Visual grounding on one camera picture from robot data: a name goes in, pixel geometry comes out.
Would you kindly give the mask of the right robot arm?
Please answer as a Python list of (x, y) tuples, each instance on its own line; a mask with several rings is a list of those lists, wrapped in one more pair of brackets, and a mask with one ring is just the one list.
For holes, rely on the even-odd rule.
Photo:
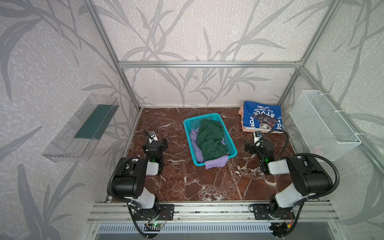
[(272, 195), (269, 203), (250, 205), (249, 209), (256, 220), (295, 219), (295, 207), (329, 195), (340, 183), (337, 168), (322, 156), (303, 153), (275, 161), (275, 149), (269, 141), (245, 143), (245, 151), (257, 155), (264, 173), (290, 175), (292, 180), (288, 187)]

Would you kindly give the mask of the teal plastic laundry basket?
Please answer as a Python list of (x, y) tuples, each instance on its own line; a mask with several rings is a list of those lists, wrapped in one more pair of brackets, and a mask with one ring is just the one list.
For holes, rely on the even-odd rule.
[(219, 114), (186, 119), (184, 127), (196, 166), (207, 170), (224, 167), (229, 159), (237, 156), (238, 151)]

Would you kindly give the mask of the dark green t shirt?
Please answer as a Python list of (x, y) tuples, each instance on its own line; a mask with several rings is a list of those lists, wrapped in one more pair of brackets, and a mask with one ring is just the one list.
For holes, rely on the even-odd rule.
[(218, 121), (202, 119), (197, 145), (203, 153), (204, 160), (214, 160), (227, 155), (229, 150), (224, 144), (225, 131)]

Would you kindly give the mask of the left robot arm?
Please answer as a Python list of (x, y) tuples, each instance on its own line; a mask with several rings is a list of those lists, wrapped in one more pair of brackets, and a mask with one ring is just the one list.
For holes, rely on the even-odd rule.
[(143, 146), (144, 158), (121, 158), (107, 186), (107, 193), (113, 199), (127, 203), (135, 221), (158, 219), (171, 221), (174, 217), (172, 204), (160, 204), (159, 198), (145, 187), (147, 176), (159, 176), (165, 161), (163, 152), (168, 141), (150, 141)]

